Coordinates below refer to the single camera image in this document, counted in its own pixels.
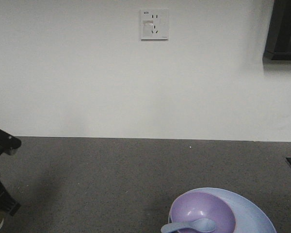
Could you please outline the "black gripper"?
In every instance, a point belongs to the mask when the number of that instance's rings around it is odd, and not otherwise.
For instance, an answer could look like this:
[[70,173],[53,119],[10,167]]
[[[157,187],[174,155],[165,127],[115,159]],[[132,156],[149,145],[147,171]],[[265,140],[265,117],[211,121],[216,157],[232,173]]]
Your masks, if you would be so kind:
[[[21,146],[21,140],[0,129],[0,156],[5,153],[13,155]],[[19,210],[20,203],[17,202],[6,190],[0,181],[0,210],[11,216]]]

